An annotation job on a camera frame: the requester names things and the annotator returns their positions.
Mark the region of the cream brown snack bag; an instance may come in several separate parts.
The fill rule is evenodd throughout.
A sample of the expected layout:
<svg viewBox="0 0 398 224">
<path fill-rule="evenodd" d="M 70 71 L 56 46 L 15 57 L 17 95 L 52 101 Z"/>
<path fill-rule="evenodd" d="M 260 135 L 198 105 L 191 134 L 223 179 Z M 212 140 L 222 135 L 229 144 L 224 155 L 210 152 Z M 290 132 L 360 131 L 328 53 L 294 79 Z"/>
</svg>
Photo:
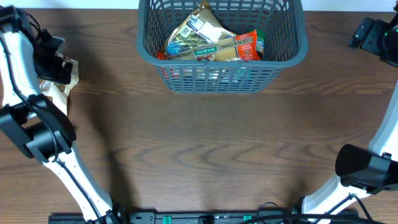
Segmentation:
<svg viewBox="0 0 398 224">
<path fill-rule="evenodd" d="M 80 81 L 79 76 L 79 63 L 77 60 L 65 57 L 63 54 L 57 54 L 57 56 L 61 56 L 62 59 L 66 59 L 67 62 L 71 62 L 72 74 L 71 74 L 71 82 L 67 85 L 51 82 L 48 80 L 39 80 L 39 87 L 42 90 L 42 93 L 66 116 L 68 116 L 68 97 L 72 89 L 78 84 Z"/>
</svg>

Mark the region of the green lid jar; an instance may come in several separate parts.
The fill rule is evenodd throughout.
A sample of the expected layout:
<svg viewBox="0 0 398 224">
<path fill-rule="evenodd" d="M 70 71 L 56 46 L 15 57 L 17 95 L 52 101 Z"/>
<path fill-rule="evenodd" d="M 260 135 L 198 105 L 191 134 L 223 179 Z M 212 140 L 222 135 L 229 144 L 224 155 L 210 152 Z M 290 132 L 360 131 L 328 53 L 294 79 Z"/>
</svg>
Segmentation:
<svg viewBox="0 0 398 224">
<path fill-rule="evenodd" d="M 256 52 L 259 58 L 262 59 L 265 51 L 265 33 L 260 29 L 257 29 L 256 32 L 257 32 Z"/>
</svg>

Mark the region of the San Remo spaghetti packet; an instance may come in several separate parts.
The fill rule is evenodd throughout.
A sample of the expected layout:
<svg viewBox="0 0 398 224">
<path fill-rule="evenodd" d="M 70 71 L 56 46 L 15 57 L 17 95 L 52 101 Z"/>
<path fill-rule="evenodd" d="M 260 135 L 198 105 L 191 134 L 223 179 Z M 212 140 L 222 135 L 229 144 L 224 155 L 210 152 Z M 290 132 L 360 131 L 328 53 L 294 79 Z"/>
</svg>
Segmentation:
<svg viewBox="0 0 398 224">
<path fill-rule="evenodd" d="M 256 52 L 257 30 L 223 39 L 215 43 L 201 45 L 175 55 L 157 54 L 159 60 L 209 60 L 238 61 L 260 60 Z"/>
</svg>

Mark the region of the gold coffee bag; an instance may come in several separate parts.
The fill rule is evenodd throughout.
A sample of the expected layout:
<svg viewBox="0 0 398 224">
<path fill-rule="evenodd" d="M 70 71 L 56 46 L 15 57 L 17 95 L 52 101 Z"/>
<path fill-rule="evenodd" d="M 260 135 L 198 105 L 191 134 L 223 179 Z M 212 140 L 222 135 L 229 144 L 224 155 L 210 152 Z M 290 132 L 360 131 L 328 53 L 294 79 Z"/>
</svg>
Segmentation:
<svg viewBox="0 0 398 224">
<path fill-rule="evenodd" d="M 225 29 L 211 11 L 208 1 L 202 1 L 199 7 L 167 37 L 163 53 L 176 55 L 195 47 L 215 43 L 236 36 Z"/>
</svg>

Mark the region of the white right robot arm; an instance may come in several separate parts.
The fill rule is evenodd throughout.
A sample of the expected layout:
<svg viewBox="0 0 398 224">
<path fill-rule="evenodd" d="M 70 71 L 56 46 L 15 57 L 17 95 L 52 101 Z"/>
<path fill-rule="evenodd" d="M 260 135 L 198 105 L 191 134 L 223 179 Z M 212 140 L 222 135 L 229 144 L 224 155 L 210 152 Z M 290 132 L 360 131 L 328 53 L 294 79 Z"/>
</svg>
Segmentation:
<svg viewBox="0 0 398 224">
<path fill-rule="evenodd" d="M 349 42 L 397 66 L 397 18 L 389 22 L 365 18 Z M 335 161 L 335 173 L 298 208 L 303 223 L 331 223 L 343 218 L 353 203 L 382 191 L 397 190 L 397 92 L 389 101 L 382 123 L 366 147 L 345 144 Z"/>
</svg>

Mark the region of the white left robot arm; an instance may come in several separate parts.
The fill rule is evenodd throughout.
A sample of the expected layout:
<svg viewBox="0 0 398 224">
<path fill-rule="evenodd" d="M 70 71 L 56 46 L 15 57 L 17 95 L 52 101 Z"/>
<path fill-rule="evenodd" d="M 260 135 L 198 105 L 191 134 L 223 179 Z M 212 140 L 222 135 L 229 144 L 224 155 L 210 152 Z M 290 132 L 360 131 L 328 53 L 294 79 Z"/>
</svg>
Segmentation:
<svg viewBox="0 0 398 224">
<path fill-rule="evenodd" d="M 64 43 L 24 10 L 1 8 L 1 131 L 62 181 L 86 223 L 128 223 L 124 209 L 84 164 L 71 121 L 40 89 L 41 80 L 71 82 L 73 62 L 60 53 Z"/>
</svg>

